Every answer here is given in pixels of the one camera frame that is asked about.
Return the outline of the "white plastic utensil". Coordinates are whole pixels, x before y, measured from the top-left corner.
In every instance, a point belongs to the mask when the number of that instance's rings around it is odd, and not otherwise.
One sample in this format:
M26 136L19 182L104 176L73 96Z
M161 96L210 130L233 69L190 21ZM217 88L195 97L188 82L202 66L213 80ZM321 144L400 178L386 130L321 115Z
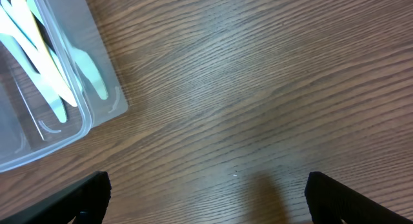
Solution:
M77 106L71 89L65 83L65 80L54 65L52 58L39 52L33 44L29 42L22 31L18 29L17 25L6 14L3 7L1 7L1 33L12 36L33 62L43 79L46 80L54 91L73 107Z

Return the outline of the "yellow plastic knife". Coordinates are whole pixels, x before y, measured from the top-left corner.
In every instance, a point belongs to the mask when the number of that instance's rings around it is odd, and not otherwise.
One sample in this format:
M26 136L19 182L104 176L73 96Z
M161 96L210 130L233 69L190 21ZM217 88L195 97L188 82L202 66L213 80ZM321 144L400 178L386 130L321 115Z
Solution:
M14 11L14 20L18 23L20 29L27 35L39 52L51 57L26 0L10 0L10 2Z

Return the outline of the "light blue plastic knife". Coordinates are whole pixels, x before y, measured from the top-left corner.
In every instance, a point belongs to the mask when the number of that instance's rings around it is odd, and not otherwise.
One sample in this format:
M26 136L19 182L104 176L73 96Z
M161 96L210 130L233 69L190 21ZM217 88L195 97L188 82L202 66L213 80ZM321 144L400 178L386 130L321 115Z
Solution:
M21 65L22 69L26 72L27 76L48 103L59 122L66 123L68 118L61 98L46 80L43 79L42 75L35 71L30 60L17 41L12 36L1 34L1 42Z

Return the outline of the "pale blue plastic knife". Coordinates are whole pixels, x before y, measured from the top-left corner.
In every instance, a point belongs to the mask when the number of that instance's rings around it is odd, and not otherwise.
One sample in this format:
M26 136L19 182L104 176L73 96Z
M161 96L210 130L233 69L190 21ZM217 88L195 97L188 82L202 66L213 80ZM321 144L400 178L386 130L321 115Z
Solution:
M34 0L26 0L26 3L30 11L34 14L37 20L45 25L39 10L36 7ZM93 62L91 57L85 52L72 45L68 47L69 52L73 55L74 61L83 75L89 80L93 88L97 92L98 96L102 100L108 99L108 91L106 85L101 77L100 72L98 71L96 64Z

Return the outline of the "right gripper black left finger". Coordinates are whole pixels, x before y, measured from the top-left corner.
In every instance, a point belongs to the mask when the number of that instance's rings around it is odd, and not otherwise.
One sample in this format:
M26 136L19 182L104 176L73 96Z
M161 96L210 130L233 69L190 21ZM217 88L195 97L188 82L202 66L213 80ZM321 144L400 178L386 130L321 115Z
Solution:
M111 198L107 172L97 171L42 201L1 220L1 224L101 224Z

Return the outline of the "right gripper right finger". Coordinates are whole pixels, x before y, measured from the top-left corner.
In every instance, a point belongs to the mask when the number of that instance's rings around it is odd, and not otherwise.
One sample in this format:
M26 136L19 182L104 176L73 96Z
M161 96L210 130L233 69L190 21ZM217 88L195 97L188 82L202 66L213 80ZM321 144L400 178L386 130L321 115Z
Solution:
M321 172L311 172L305 197L314 224L412 224Z

